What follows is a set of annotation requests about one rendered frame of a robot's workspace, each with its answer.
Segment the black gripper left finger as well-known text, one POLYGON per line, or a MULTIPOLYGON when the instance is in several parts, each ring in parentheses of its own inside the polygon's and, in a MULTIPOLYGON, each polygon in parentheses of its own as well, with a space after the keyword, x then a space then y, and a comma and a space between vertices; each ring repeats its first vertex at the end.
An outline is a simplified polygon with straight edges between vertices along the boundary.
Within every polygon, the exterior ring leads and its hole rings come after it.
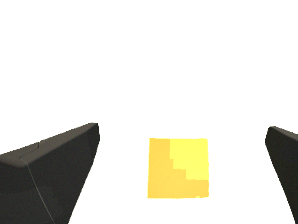
POLYGON ((0 153, 0 224, 68 224, 100 139, 89 121, 0 153))

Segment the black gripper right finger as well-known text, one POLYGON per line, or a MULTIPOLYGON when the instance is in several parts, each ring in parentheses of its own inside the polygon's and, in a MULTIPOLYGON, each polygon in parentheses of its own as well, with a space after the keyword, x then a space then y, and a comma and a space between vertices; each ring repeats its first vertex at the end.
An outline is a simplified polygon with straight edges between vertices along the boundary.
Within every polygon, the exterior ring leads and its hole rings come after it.
POLYGON ((270 125, 267 127, 265 147, 295 224, 298 224, 298 133, 270 125))

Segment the orange block with dark blue square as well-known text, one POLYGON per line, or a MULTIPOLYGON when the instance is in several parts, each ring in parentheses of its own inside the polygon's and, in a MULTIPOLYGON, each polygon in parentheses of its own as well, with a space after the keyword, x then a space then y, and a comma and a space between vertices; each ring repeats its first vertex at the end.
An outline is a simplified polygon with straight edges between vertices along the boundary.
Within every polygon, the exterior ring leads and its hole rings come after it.
POLYGON ((208 139, 149 137, 148 198, 209 197, 208 139))

